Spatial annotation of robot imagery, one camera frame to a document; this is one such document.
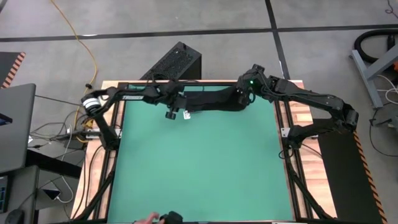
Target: green table surface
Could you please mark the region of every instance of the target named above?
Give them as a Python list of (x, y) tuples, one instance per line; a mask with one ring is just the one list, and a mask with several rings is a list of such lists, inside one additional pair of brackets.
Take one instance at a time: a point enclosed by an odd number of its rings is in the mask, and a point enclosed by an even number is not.
[(257, 98), (243, 111), (202, 111), (191, 119), (180, 111), (176, 120), (166, 111), (127, 102), (109, 223), (171, 210), (186, 222), (293, 220), (272, 104)]

